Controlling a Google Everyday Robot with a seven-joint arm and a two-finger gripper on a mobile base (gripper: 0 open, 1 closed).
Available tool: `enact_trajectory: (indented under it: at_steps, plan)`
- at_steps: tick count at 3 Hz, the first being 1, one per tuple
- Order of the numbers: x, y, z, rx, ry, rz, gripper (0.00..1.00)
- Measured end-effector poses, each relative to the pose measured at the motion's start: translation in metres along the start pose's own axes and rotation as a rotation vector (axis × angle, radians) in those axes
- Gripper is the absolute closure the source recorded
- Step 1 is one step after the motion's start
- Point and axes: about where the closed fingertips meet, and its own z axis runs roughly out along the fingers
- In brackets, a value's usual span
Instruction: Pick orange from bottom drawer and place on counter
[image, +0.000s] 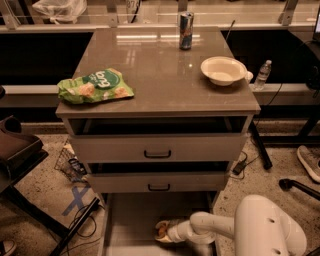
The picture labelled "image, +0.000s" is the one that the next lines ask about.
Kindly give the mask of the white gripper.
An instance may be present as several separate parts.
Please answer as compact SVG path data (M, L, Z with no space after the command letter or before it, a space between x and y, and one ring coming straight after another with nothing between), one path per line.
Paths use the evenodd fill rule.
M190 225L189 220L171 219L171 220L161 220L156 225L155 228L160 228L162 226L167 228L167 235L163 237L155 236L155 240L160 243L180 243L190 239L193 234L193 229Z

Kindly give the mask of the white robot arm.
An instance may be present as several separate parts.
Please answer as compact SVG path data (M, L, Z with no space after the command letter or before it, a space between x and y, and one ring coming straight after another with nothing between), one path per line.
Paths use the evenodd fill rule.
M303 256L307 238L301 226L271 200L244 197L235 215L195 212L188 219L162 220L155 225L161 243L186 242L198 256L211 256L218 235L234 241L235 256Z

